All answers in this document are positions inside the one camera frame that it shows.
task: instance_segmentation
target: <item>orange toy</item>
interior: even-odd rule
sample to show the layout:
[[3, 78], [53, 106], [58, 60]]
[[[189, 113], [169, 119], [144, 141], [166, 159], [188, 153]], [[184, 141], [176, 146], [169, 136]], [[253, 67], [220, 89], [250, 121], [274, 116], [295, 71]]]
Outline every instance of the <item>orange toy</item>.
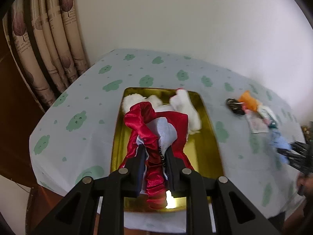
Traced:
[[261, 105], [261, 103], [257, 100], [251, 97], [249, 90], [245, 91], [240, 98], [238, 99], [239, 102], [244, 102], [247, 109], [252, 111], [257, 111], [258, 105]]

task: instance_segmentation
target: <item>red satin fabric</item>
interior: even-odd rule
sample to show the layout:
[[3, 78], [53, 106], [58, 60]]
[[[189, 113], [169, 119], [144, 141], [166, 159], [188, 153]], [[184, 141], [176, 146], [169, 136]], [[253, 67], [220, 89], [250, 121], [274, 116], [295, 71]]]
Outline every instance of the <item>red satin fabric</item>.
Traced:
[[162, 170], [161, 156], [158, 151], [158, 137], [146, 126], [153, 119], [160, 117], [166, 117], [167, 121], [176, 129], [177, 140], [172, 144], [174, 156], [182, 159], [187, 168], [193, 169], [187, 156], [183, 153], [188, 130], [188, 116], [175, 111], [155, 112], [149, 102], [141, 102], [133, 105], [124, 117], [125, 124], [132, 129], [132, 132], [127, 145], [127, 155], [121, 163], [120, 168], [125, 165], [128, 158], [136, 155], [136, 149], [138, 147], [136, 139], [139, 135], [149, 154], [149, 158], [146, 161], [147, 174], [144, 179], [147, 182], [147, 202], [153, 209], [162, 209], [167, 205], [167, 189]]

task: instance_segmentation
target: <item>white fabric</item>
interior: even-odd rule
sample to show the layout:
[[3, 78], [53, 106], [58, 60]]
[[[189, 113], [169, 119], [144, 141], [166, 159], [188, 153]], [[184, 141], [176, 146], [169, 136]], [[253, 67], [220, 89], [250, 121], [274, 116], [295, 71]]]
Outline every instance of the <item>white fabric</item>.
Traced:
[[[224, 175], [266, 218], [277, 215], [297, 191], [298, 171], [279, 162], [269, 145], [269, 134], [251, 134], [246, 119], [233, 114], [225, 105], [226, 99], [238, 98], [250, 90], [254, 98], [276, 115], [279, 129], [288, 142], [304, 142], [301, 127], [283, 99], [226, 68], [182, 55], [136, 49], [117, 49], [104, 55], [39, 121], [29, 138], [30, 158], [39, 184], [64, 196], [85, 174], [94, 179], [110, 174], [116, 118], [128, 87], [184, 87], [197, 92], [219, 145]], [[81, 126], [67, 130], [78, 114], [85, 119]], [[49, 142], [38, 152], [36, 145], [46, 142], [48, 136]], [[287, 204], [287, 217], [301, 201], [302, 197], [296, 195], [292, 204]], [[147, 213], [142, 213], [142, 218], [154, 222], [154, 216]], [[173, 232], [181, 222], [179, 218], [177, 214], [177, 221], [168, 222]], [[161, 231], [162, 226], [158, 220], [155, 222], [156, 229]], [[142, 221], [136, 220], [133, 225], [137, 229], [146, 227], [140, 224]]]
[[124, 212], [124, 226], [161, 233], [185, 233], [186, 211], [169, 213]]
[[[147, 127], [150, 129], [150, 131], [154, 135], [158, 137], [158, 148], [161, 154], [161, 160], [164, 162], [164, 165], [162, 165], [163, 174], [164, 174], [165, 179], [167, 180], [167, 175], [165, 173], [164, 155], [168, 147], [171, 146], [172, 143], [177, 139], [177, 132], [175, 130], [175, 127], [172, 124], [168, 123], [165, 117], [159, 117], [159, 118], [153, 119], [151, 122], [147, 123]], [[136, 139], [136, 143], [137, 145], [144, 143], [139, 135]], [[143, 178], [145, 178], [146, 173], [147, 173], [147, 168], [145, 167]], [[142, 183], [142, 190], [145, 191], [145, 188], [146, 188], [146, 183]]]

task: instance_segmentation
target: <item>black cable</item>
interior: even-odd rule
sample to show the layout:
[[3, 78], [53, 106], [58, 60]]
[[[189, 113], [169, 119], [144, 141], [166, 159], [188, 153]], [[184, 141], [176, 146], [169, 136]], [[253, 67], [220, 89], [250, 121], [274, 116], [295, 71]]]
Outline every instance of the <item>black cable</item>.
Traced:
[[23, 187], [21, 187], [18, 183], [15, 182], [15, 184], [18, 185], [18, 187], [22, 188], [25, 192], [29, 193], [28, 191], [26, 191]]

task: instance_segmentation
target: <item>curtain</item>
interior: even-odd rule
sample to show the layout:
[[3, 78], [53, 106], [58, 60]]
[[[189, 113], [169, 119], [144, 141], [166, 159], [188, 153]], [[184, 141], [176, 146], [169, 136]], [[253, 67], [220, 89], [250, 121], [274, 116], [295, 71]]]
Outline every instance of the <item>curtain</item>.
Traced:
[[3, 26], [20, 74], [45, 110], [89, 68], [74, 0], [15, 0]]

